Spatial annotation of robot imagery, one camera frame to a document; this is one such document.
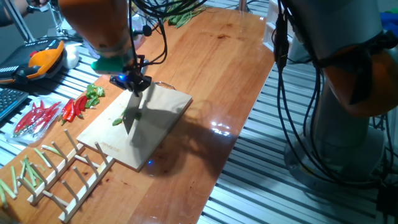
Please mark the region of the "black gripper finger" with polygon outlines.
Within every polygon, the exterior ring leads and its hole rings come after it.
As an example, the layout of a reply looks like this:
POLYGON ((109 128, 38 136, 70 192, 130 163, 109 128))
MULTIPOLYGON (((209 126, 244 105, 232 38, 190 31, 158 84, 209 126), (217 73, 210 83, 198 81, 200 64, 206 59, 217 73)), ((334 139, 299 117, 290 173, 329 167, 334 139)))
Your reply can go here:
POLYGON ((133 82, 130 80, 128 76, 125 75, 111 76, 109 82, 122 90, 133 91, 133 82))
POLYGON ((134 94, 136 97, 139 96, 145 89, 147 89, 152 83, 152 77, 136 75, 132 80, 134 84, 134 94))

